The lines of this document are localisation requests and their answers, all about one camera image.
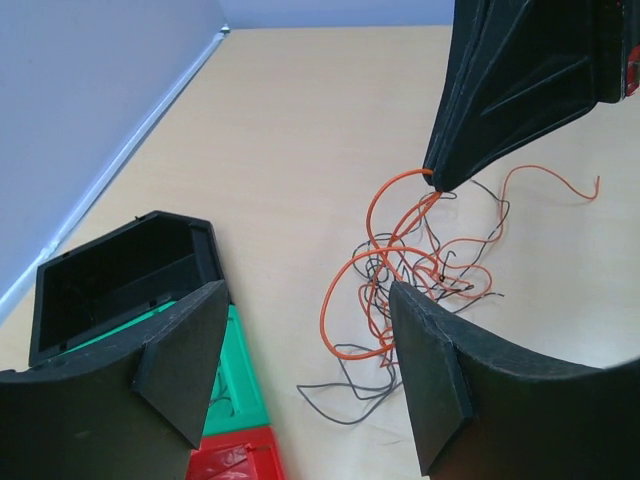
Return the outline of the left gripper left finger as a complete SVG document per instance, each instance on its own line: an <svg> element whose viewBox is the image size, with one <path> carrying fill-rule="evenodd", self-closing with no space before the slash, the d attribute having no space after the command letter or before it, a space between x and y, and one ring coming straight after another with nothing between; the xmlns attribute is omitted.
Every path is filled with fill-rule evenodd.
<svg viewBox="0 0 640 480"><path fill-rule="evenodd" d="M222 281L26 371L1 374L4 479L183 479L228 315Z"/></svg>

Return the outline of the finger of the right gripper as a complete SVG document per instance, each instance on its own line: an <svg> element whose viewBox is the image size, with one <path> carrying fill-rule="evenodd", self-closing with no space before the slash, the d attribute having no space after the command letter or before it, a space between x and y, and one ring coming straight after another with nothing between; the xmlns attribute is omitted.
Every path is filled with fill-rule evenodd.
<svg viewBox="0 0 640 480"><path fill-rule="evenodd" d="M624 2L458 1L425 179L454 190L624 97Z"/></svg>

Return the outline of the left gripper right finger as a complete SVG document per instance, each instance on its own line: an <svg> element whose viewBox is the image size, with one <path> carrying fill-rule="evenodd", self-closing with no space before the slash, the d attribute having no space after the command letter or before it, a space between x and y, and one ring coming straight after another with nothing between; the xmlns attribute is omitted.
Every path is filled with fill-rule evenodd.
<svg viewBox="0 0 640 480"><path fill-rule="evenodd" d="M390 313L424 476L638 477L637 361L598 369L531 351L401 282Z"/></svg>

